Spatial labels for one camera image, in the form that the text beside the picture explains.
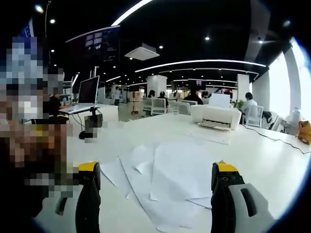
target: white printer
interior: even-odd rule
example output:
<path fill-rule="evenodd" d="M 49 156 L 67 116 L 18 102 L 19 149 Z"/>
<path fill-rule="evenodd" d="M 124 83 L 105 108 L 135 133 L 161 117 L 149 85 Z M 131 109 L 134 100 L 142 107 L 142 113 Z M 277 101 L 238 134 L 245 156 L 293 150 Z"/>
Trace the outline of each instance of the white printer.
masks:
<path fill-rule="evenodd" d="M 242 113 L 236 108 L 223 108 L 210 105 L 191 106 L 194 123 L 219 130 L 235 130 Z"/>

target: computer monitor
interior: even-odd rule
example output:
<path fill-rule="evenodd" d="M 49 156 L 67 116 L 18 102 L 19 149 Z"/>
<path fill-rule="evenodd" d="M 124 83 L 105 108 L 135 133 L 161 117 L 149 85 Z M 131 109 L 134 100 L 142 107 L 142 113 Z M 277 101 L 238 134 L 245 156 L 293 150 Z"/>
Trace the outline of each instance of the computer monitor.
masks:
<path fill-rule="evenodd" d="M 96 76 L 80 83 L 79 103 L 96 104 L 98 82 L 99 76 Z"/>

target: stuffed toy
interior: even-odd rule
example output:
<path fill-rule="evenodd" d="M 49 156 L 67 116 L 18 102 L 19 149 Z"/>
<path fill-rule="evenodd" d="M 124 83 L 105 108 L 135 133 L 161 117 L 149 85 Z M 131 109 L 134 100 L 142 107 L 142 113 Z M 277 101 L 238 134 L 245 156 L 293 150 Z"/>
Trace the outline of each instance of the stuffed toy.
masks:
<path fill-rule="evenodd" d="M 311 144 L 311 124 L 309 121 L 299 122 L 299 134 L 297 137 L 304 143 Z"/>

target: floor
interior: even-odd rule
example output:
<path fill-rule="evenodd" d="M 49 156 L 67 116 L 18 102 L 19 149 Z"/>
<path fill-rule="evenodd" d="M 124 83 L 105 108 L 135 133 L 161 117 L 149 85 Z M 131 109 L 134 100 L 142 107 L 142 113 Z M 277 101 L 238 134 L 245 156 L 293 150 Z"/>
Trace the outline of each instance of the floor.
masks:
<path fill-rule="evenodd" d="M 138 114 L 132 114 L 132 111 L 138 111 Z M 141 110 L 141 102 L 120 103 L 119 105 L 119 121 L 128 122 L 143 118 Z"/>

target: black ceiling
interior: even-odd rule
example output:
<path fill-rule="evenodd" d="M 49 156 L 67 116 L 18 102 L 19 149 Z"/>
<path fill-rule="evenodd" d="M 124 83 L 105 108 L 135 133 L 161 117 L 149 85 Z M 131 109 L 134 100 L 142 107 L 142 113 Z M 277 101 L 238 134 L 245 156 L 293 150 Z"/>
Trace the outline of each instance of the black ceiling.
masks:
<path fill-rule="evenodd" d="M 55 50 L 51 53 L 51 66 L 57 64 L 57 67 L 64 68 L 66 79 L 81 72 L 78 82 L 89 76 L 89 70 L 94 65 L 100 67 L 98 72 L 101 82 L 121 76 L 113 82 L 139 83 L 152 73 L 167 76 L 168 83 L 188 78 L 236 81 L 237 73 L 245 73 L 244 70 L 260 76 L 267 68 L 206 62 L 160 67 L 139 73 L 134 71 L 165 63 L 202 59 L 227 59 L 269 65 L 288 47 L 292 36 L 291 27 L 283 26 L 287 20 L 286 15 L 274 14 L 275 6 L 269 2 L 266 4 L 267 1 L 264 4 L 259 0 L 153 0 L 120 24 L 119 60 L 105 63 L 98 61 L 96 64 L 87 61 L 79 64 L 72 62 L 74 59 L 66 54 L 66 40 L 109 27 L 139 1 L 52 0 L 47 15 L 48 21 L 51 18 L 56 20 L 55 24 L 47 23 L 49 49 Z M 35 14 L 33 19 L 35 35 L 44 36 L 44 14 Z M 259 37 L 265 41 L 262 45 L 258 43 Z M 160 56 L 147 61 L 125 58 L 124 55 L 132 50 L 130 45 L 139 43 L 155 47 Z M 213 67 L 222 70 L 200 69 Z M 224 70 L 226 68 L 242 71 Z M 250 74 L 251 79 L 256 76 L 257 74 Z"/>

